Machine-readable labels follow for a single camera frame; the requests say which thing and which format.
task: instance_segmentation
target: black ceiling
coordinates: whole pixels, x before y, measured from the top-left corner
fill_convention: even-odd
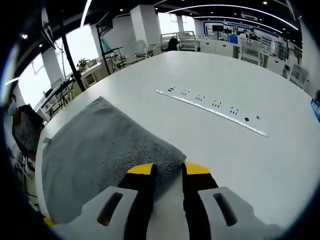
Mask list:
[[[92,0],[85,19],[85,24],[97,23],[107,12],[109,12],[110,17],[115,17],[117,15],[128,14],[130,10],[140,4],[154,5],[159,3],[160,0],[131,0],[131,1],[106,1],[106,0]],[[157,12],[168,12],[174,9],[185,8],[196,5],[209,5],[209,4],[225,4],[225,5],[237,5],[243,7],[249,7],[253,9],[258,9],[270,14],[273,14],[287,22],[300,28],[300,23],[298,20],[295,21],[294,17],[291,15],[289,8],[286,5],[285,0],[266,0],[267,5],[263,4],[263,0],[165,0],[161,1],[155,7],[158,8]],[[63,19],[65,23],[65,29],[70,32],[80,26],[82,14],[85,8],[87,0],[47,0],[46,10],[48,18],[50,20],[52,33],[55,39],[61,37],[61,32],[59,28],[59,19],[61,16],[61,10],[63,9]],[[281,30],[283,32],[283,37],[291,41],[295,40],[295,44],[301,47],[301,32],[300,30],[294,30],[289,25],[284,22],[268,16],[264,13],[241,9],[229,6],[206,6],[190,8],[185,10],[175,11],[177,15],[187,15],[190,16],[192,13],[193,17],[203,17],[203,16],[222,16],[222,17],[236,17],[242,18],[241,13],[249,14],[255,16],[258,19],[262,19],[261,23],[267,26],[273,27],[275,29]],[[34,14],[30,16],[28,21],[25,21],[24,29],[21,33],[27,34],[27,39],[19,39],[18,44],[20,52],[17,59],[17,68],[15,75],[18,77],[24,68],[40,53],[44,52],[49,48],[44,38],[40,33],[41,29],[41,6],[34,11]]]

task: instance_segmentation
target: white cabinet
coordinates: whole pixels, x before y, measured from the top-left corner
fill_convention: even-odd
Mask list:
[[[234,54],[233,44],[223,41],[217,42],[215,44],[215,54],[232,58]]]
[[[279,74],[280,76],[282,76],[284,68],[285,68],[285,61],[274,57],[274,56],[268,56],[268,60],[267,60],[267,65],[266,68],[269,69],[270,71]]]
[[[200,43],[200,52],[215,54],[216,53],[216,42],[211,39],[198,39]]]

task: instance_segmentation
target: led light strip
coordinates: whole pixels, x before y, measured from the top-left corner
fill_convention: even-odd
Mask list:
[[[84,24],[85,24],[85,19],[86,19],[86,16],[87,16],[91,1],[92,0],[87,0],[87,2],[85,4],[83,15],[82,15],[82,18],[81,18],[80,28],[83,27]]]
[[[237,17],[230,17],[230,16],[196,16],[196,17],[194,17],[194,19],[201,19],[201,18],[207,18],[207,19],[209,19],[209,18],[216,18],[216,19],[234,19],[234,20],[246,21],[246,22],[258,24],[258,25],[261,25],[261,26],[265,26],[265,27],[267,27],[267,28],[270,28],[270,29],[272,29],[272,30],[274,30],[274,31],[277,31],[277,32],[279,32],[279,33],[282,34],[282,31],[279,31],[279,30],[277,30],[277,29],[275,29],[275,28],[273,28],[273,27],[271,27],[271,26],[264,25],[264,24],[262,24],[262,23],[260,23],[260,22],[250,21],[250,20],[246,20],[246,19],[242,19],[242,18],[237,18]]]
[[[193,8],[200,8],[200,7],[233,7],[233,8],[248,9],[248,10],[256,11],[256,12],[259,12],[259,13],[262,13],[262,14],[267,14],[267,15],[269,15],[271,17],[274,17],[274,18],[284,22],[285,24],[289,25],[290,27],[294,28],[295,30],[299,30],[293,24],[291,24],[290,22],[287,22],[286,20],[283,20],[282,18],[280,18],[278,16],[275,16],[275,15],[272,15],[271,13],[268,13],[268,12],[265,12],[265,11],[261,11],[261,10],[258,10],[258,9],[254,9],[254,8],[251,8],[251,7],[246,7],[246,6],[237,6],[237,5],[228,5],[228,4],[206,4],[206,5],[188,6],[188,7],[182,7],[182,8],[179,8],[179,9],[174,9],[174,10],[171,10],[171,11],[167,11],[166,14],[173,13],[173,12],[180,11],[180,10],[184,10],[184,9],[193,9]]]

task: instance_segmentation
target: white pillar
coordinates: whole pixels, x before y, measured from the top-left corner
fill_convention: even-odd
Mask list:
[[[101,48],[100,48],[100,41],[99,41],[99,37],[98,37],[96,24],[90,25],[90,28],[91,28],[91,33],[93,36],[95,48],[98,52],[99,59],[102,59],[102,52],[101,52]]]
[[[176,16],[176,20],[178,21],[179,32],[184,32],[185,30],[184,30],[184,22],[182,21],[182,16]]]
[[[42,60],[51,84],[54,84],[59,79],[64,79],[64,75],[61,72],[56,52],[53,47],[50,47],[48,50],[42,53]]]
[[[138,5],[130,11],[136,40],[145,44],[160,42],[158,15],[153,5]]]
[[[205,30],[204,30],[204,21],[200,21],[198,19],[194,20],[194,26],[195,26],[195,35],[196,36],[205,36]]]
[[[308,79],[310,82],[308,94],[314,98],[316,91],[320,90],[320,51],[317,42],[312,34],[300,18],[301,34],[302,34],[302,61],[301,66],[309,73]]]

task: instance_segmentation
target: white tabletop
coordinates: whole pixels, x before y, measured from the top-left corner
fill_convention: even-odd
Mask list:
[[[156,93],[171,86],[215,96],[259,113],[269,137]],[[255,215],[266,224],[287,227],[318,185],[320,123],[310,106],[311,98],[303,90],[245,61],[211,53],[171,51],[99,81],[47,124],[40,136],[35,172],[43,212],[47,209],[42,192],[42,142],[99,96],[180,149],[189,161],[209,168],[219,186],[230,188],[250,203]],[[175,183],[172,188],[180,189],[180,185]],[[181,191],[170,190],[155,203],[155,215],[149,224],[158,236],[154,239],[166,239],[172,234],[167,230],[172,219],[184,216],[182,199],[177,200],[174,192],[182,197]],[[170,211],[177,213],[168,216]],[[188,239],[185,221],[180,228],[186,235],[179,235],[179,239]]]

